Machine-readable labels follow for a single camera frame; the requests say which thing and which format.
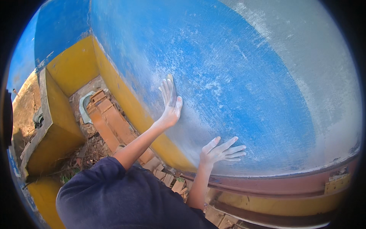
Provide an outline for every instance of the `navy blue shirt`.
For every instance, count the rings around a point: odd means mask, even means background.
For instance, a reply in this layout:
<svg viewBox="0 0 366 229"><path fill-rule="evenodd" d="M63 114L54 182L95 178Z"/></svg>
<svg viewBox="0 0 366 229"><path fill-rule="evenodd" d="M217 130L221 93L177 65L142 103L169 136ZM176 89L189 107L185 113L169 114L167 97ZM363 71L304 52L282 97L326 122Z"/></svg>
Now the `navy blue shirt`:
<svg viewBox="0 0 366 229"><path fill-rule="evenodd" d="M76 174L56 198L66 228L216 228L150 171L113 157Z"/></svg>

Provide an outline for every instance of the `shirt sleeve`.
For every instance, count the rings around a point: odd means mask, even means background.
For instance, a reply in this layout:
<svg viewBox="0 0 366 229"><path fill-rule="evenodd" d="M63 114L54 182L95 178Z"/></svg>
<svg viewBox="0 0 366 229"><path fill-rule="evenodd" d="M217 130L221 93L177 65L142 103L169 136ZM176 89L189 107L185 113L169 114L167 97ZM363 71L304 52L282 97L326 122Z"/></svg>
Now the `shirt sleeve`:
<svg viewBox="0 0 366 229"><path fill-rule="evenodd" d="M205 219L206 215L204 214L204 212L201 209L197 209L197 208L193 208L193 207L189 207L194 213L196 213L201 219Z"/></svg>
<svg viewBox="0 0 366 229"><path fill-rule="evenodd" d="M61 187L56 199L70 198L91 186L110 180L120 180L126 170L116 158L106 157L99 160L88 170L83 170Z"/></svg>

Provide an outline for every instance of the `person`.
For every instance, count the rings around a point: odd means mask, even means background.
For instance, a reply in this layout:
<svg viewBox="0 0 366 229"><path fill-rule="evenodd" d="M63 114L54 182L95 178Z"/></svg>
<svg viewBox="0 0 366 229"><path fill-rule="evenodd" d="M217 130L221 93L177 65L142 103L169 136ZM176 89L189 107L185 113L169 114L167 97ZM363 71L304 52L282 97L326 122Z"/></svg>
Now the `person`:
<svg viewBox="0 0 366 229"><path fill-rule="evenodd" d="M217 228L203 213L206 188L213 165L219 160L238 161L244 145L230 147L238 137L219 145L214 138L202 148L197 175L188 199L183 198L136 160L151 143L180 117L182 97L176 97L170 79L159 88L165 110L159 120L127 146L71 178L59 190L56 209L66 228Z"/></svg>

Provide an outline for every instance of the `forearm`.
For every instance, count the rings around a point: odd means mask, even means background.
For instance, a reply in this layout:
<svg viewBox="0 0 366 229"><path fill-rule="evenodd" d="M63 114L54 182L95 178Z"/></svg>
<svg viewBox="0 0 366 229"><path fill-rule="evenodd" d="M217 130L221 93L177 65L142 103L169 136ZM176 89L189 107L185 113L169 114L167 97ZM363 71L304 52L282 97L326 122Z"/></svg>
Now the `forearm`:
<svg viewBox="0 0 366 229"><path fill-rule="evenodd" d="M147 131L133 140L124 148L118 150L113 157L128 170L135 161L147 150L153 141L165 131L159 122L155 122Z"/></svg>
<svg viewBox="0 0 366 229"><path fill-rule="evenodd" d="M187 205L196 209L201 209L205 205L205 197L207 191L208 180L212 171L213 165L205 165L200 163L198 166L196 177L193 181L189 196L187 199Z"/></svg>

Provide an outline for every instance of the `hand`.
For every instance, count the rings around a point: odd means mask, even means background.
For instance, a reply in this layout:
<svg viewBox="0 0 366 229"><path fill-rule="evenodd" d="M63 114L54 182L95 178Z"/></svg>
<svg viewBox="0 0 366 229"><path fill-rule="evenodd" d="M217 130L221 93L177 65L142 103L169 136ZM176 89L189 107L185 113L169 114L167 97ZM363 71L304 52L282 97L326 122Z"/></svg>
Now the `hand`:
<svg viewBox="0 0 366 229"><path fill-rule="evenodd" d="M220 136L216 137L202 148L202 152L199 155L200 164L213 166L213 164L219 160L227 160L230 162L240 161L239 156L246 155L245 152L242 152L242 150L246 148L245 145L230 148L230 146L238 140L238 137L233 137L227 142L217 146L220 139Z"/></svg>
<svg viewBox="0 0 366 229"><path fill-rule="evenodd" d="M157 125L164 129L168 129L177 123L183 106L182 97L177 97L175 92L174 83L172 81L173 78L171 75L168 75L167 78L167 80L163 80L159 87L159 90L163 95L165 110L159 120L156 121Z"/></svg>

